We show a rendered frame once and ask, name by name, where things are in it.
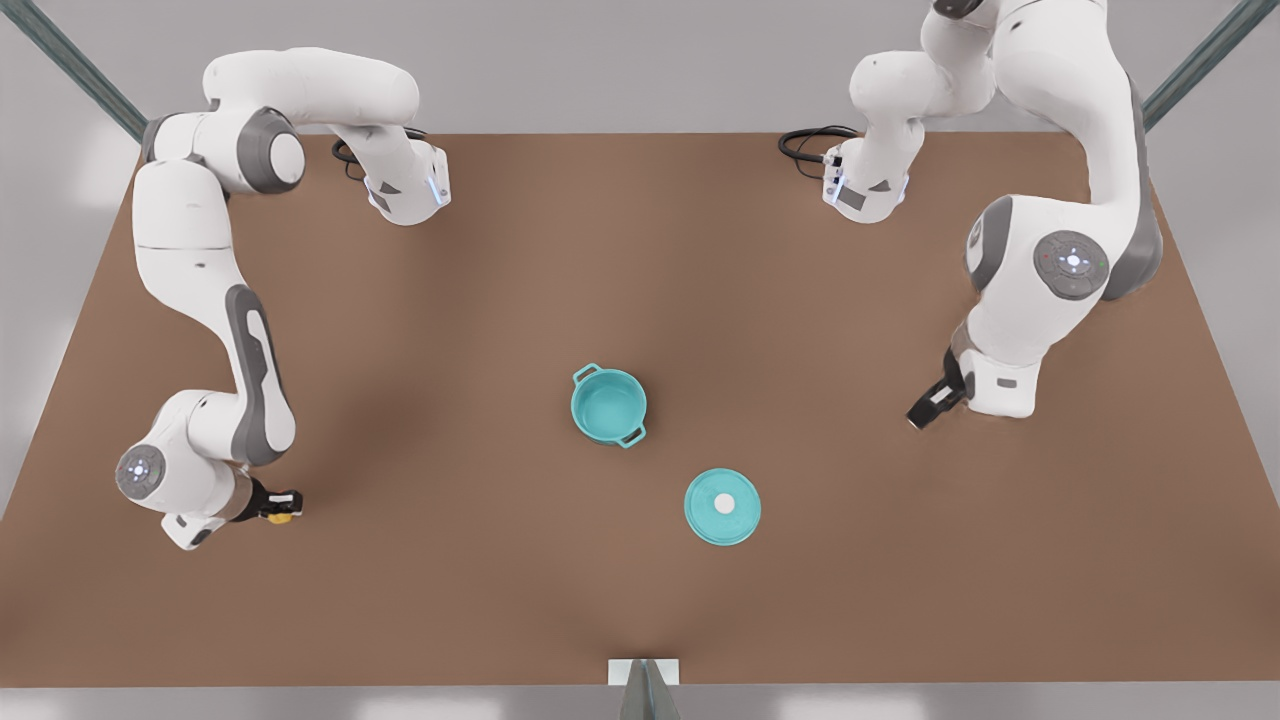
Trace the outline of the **teal pot lid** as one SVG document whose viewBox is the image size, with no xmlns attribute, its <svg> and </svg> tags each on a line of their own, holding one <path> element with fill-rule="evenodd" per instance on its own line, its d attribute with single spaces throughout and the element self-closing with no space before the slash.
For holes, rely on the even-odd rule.
<svg viewBox="0 0 1280 720">
<path fill-rule="evenodd" d="M 749 538 L 762 519 L 755 486 L 741 473 L 713 468 L 692 479 L 684 497 L 692 533 L 708 544 L 728 547 Z"/>
</svg>

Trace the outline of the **teal pot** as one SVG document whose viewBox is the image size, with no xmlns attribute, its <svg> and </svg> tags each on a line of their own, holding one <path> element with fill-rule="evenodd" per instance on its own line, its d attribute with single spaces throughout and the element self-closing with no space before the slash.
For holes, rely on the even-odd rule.
<svg viewBox="0 0 1280 720">
<path fill-rule="evenodd" d="M 575 425 L 599 445 L 630 448 L 646 437 L 646 393 L 627 372 L 595 363 L 580 368 L 570 407 Z"/>
</svg>

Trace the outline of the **silver frame post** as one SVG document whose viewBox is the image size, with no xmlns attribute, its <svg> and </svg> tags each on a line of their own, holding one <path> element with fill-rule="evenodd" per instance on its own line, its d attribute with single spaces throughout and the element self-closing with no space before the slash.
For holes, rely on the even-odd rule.
<svg viewBox="0 0 1280 720">
<path fill-rule="evenodd" d="M 1170 76 L 1143 101 L 1143 127 L 1151 132 L 1277 6 L 1280 0 L 1239 0 Z"/>
<path fill-rule="evenodd" d="M 669 692 L 680 684 L 677 659 L 609 659 L 608 684 L 623 687 L 620 720 L 682 720 Z"/>
<path fill-rule="evenodd" d="M 0 12 L 133 141 L 142 141 L 147 118 L 33 0 L 0 0 Z"/>
</svg>

